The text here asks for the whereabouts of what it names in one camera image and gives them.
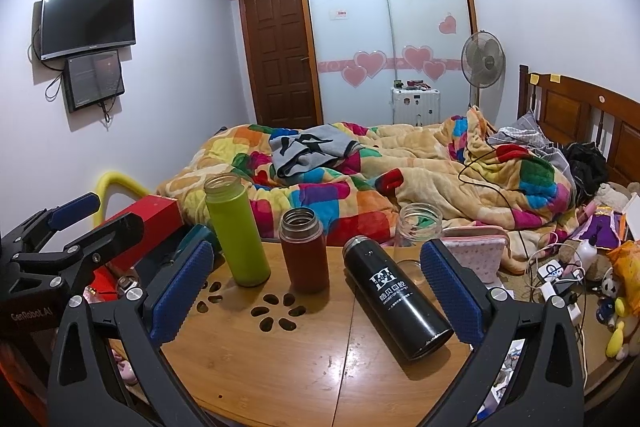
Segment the brown wooden door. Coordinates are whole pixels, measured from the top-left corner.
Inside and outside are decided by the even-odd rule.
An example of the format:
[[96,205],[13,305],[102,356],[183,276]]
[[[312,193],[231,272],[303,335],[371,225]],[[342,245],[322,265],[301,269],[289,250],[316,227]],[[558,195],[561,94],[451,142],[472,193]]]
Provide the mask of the brown wooden door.
[[245,52],[259,124],[318,124],[302,0],[241,0]]

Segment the standing electric fan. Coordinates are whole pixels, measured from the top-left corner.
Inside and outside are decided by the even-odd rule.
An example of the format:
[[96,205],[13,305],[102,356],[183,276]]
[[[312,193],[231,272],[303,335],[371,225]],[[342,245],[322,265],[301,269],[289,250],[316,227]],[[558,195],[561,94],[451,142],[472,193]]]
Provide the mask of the standing electric fan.
[[479,30],[466,39],[461,51],[461,69],[470,85],[470,105],[480,106],[480,91],[492,87],[506,72],[506,54],[499,39]]

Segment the wooden bed headboard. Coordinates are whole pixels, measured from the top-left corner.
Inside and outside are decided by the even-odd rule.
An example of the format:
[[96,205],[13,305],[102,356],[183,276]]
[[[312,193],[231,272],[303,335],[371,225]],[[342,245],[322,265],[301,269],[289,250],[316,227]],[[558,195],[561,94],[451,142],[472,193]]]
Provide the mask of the wooden bed headboard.
[[532,113],[544,135],[565,145],[593,142],[610,180],[639,180],[639,103],[595,84],[518,68],[518,116]]

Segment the white radiator heater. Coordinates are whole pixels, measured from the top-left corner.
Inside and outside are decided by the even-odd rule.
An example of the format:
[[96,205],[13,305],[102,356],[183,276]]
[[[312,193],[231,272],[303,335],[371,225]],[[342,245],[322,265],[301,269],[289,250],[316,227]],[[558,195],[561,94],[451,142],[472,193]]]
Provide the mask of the white radiator heater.
[[411,124],[424,127],[442,121],[440,113],[440,91],[419,82],[409,88],[393,87],[392,118],[393,124]]

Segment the small wall monitor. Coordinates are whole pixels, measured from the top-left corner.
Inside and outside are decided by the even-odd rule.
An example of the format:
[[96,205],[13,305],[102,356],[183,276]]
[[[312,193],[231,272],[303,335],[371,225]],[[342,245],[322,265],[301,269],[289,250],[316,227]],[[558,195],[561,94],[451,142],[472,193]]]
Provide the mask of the small wall monitor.
[[125,93],[117,50],[73,56],[65,61],[63,90],[68,113],[113,100]]

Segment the grey black garment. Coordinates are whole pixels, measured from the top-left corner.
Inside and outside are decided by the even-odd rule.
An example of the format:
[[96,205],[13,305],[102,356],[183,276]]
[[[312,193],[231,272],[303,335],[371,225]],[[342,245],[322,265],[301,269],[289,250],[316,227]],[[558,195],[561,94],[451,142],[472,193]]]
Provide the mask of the grey black garment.
[[277,128],[269,137],[274,174],[288,180],[319,167],[332,167],[362,144],[332,124],[308,129]]

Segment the red thermos bottle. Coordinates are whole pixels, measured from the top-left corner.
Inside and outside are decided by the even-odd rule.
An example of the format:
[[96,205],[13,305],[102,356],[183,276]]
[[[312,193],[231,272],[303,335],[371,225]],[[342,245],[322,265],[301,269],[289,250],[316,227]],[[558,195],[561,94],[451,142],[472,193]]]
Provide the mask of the red thermos bottle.
[[279,239],[294,291],[317,294],[329,287],[322,222],[309,208],[292,208],[281,219]]

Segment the dark teal cup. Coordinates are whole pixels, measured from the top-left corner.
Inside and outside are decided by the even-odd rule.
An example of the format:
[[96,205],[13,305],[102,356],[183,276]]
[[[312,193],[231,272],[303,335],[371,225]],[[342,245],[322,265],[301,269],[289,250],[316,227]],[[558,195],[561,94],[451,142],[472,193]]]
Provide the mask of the dark teal cup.
[[216,233],[206,225],[181,225],[177,231],[170,233],[155,246],[144,261],[140,262],[140,275],[144,275],[145,282],[151,282],[152,278],[160,273],[160,269],[167,267],[171,261],[175,261],[183,251],[190,247],[198,247],[207,244],[212,253],[210,259],[205,262],[202,269],[204,281],[212,273],[218,258],[221,256],[221,245]]

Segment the green bottle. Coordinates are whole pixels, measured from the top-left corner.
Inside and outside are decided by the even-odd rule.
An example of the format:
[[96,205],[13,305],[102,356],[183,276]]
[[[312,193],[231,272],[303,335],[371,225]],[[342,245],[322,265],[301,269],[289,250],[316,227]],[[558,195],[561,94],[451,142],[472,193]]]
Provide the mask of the green bottle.
[[209,221],[233,280],[239,286],[262,285],[271,275],[246,187],[234,173],[218,173],[204,184]]

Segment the colourful patchwork quilt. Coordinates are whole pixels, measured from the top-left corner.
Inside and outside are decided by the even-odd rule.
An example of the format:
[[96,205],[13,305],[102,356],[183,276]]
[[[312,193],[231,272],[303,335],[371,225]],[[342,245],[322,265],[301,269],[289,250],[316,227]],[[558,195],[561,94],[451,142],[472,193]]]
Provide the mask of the colourful patchwork quilt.
[[358,234],[388,244],[401,208],[426,202],[439,209],[446,227],[495,225],[506,231],[511,250],[502,266],[515,274],[533,253],[578,227],[574,190],[563,173],[524,146],[490,145],[495,131],[476,108],[425,127],[334,127],[362,147],[332,167],[280,180],[269,146],[277,128],[241,124],[206,141],[157,194],[175,199],[186,222],[206,225],[205,181],[232,172],[247,189],[262,239],[277,238],[286,210],[307,207],[320,218],[330,246]]

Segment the purple dressed doll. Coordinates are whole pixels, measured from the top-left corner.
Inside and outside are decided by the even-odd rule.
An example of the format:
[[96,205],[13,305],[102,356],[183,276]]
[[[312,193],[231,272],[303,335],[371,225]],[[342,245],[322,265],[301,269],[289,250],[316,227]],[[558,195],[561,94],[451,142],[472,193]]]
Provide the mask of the purple dressed doll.
[[592,202],[587,206],[587,220],[579,225],[572,239],[586,241],[599,251],[612,251],[623,242],[622,218],[613,207]]

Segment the black clothing pile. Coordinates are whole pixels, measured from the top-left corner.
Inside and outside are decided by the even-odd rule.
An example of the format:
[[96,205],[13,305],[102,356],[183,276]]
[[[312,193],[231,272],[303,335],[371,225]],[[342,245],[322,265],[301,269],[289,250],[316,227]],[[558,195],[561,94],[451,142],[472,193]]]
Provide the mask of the black clothing pile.
[[606,160],[593,142],[572,142],[561,150],[575,183],[576,205],[584,205],[593,199],[601,184],[608,182]]

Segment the white power strip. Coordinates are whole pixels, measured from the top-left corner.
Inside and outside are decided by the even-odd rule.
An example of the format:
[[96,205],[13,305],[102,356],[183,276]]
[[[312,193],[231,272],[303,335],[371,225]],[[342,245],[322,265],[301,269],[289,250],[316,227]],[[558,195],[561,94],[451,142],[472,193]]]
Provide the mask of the white power strip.
[[574,326],[582,319],[582,310],[578,305],[580,292],[577,288],[582,285],[584,278],[582,271],[576,267],[573,272],[568,272],[558,260],[551,260],[537,269],[541,280],[539,290],[544,301],[554,297],[562,298],[568,315]]

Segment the red gift box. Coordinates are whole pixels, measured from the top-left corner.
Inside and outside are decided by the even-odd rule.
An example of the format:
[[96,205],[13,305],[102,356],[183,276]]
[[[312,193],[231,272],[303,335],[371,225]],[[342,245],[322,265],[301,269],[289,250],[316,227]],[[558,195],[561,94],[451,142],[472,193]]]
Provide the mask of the red gift box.
[[113,217],[107,218],[106,222],[122,217],[128,212],[134,213],[143,221],[141,241],[116,257],[106,267],[96,268],[94,274],[102,273],[105,275],[107,272],[111,272],[111,277],[114,277],[116,274],[132,269],[153,248],[160,245],[169,235],[183,226],[178,202],[172,198],[146,195]]

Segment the wall mounted television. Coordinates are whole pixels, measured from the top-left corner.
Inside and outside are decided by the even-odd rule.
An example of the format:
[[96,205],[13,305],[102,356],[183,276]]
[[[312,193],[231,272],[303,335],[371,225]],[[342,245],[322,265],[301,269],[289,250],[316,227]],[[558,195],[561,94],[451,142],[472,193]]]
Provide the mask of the wall mounted television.
[[135,43],[134,0],[41,0],[39,51],[45,61]]

